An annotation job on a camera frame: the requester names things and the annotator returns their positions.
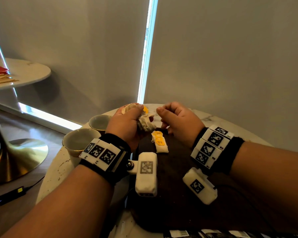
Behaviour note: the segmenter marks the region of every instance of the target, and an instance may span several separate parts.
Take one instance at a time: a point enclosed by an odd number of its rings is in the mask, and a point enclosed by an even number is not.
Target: ceramic cup
[[[70,154],[71,162],[76,167],[79,164],[78,156],[84,151],[88,144],[100,137],[100,133],[92,128],[80,128],[69,132],[64,136],[62,145]]]
[[[91,128],[96,129],[103,135],[105,134],[110,119],[110,115],[96,115],[89,120],[88,124]]]

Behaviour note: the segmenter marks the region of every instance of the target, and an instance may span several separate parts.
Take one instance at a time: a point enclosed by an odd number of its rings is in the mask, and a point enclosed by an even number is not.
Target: floor
[[[20,186],[30,186],[40,180],[62,147],[64,134],[1,110],[0,124],[8,140],[35,138],[46,142],[49,147],[48,156],[39,167],[17,180],[0,185],[0,195],[2,195]],[[40,186],[41,182],[30,189],[25,196],[0,206],[0,236],[34,207]]]

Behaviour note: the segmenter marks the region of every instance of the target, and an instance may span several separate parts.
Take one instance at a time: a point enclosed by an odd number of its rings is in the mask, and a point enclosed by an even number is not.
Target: round table
[[[163,106],[163,104],[145,104],[149,109],[149,113],[155,114],[153,123],[157,127],[161,127],[161,118],[158,116],[156,112],[156,108]],[[114,115],[117,109],[111,110],[104,114],[106,115]],[[230,132],[234,133],[235,136],[242,137],[245,140],[250,140],[255,143],[264,144],[271,146],[271,144],[267,143],[265,140],[262,140],[258,136],[253,133],[235,125],[231,122],[218,118],[216,116],[207,114],[205,112],[201,112],[195,109],[192,111],[203,121],[206,127],[210,127],[213,124],[216,124]],[[82,128],[89,128],[88,123],[83,125]],[[48,171],[45,175],[43,183],[41,185],[36,203],[42,200],[45,196],[47,196],[50,192],[52,192],[62,181],[68,176],[68,174],[74,169],[74,166],[71,163],[70,156],[66,149],[63,147],[60,149],[58,154],[55,156],[52,161]],[[128,191],[129,179],[125,178],[121,180],[115,186],[114,196],[112,199],[112,204],[114,204],[117,200],[123,198],[123,196]],[[161,237],[163,238],[163,234],[160,233],[151,233],[145,231],[140,228],[134,221],[131,213],[127,210],[123,211],[123,214],[120,218],[119,224],[117,227],[113,229],[110,234],[110,237]]]
[[[45,65],[18,59],[5,59],[9,73],[18,81],[1,83],[1,89],[15,88],[41,81],[51,75]],[[0,183],[15,180],[25,175],[39,164],[48,154],[48,146],[37,139],[7,141],[0,127]]]

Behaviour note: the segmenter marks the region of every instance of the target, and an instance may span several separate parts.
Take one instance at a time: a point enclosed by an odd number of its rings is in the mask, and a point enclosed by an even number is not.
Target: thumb
[[[179,117],[163,107],[157,108],[157,114],[159,114],[164,122],[168,123],[171,127],[175,127],[178,123]]]
[[[138,104],[137,106],[128,110],[128,112],[125,115],[132,120],[136,120],[141,115],[143,110],[144,110],[143,104]]]

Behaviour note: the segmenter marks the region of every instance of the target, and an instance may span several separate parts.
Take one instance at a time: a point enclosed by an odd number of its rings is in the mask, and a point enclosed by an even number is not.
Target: table pedestal
[[[0,183],[15,180],[41,164],[48,146],[37,139],[6,141],[0,127]]]

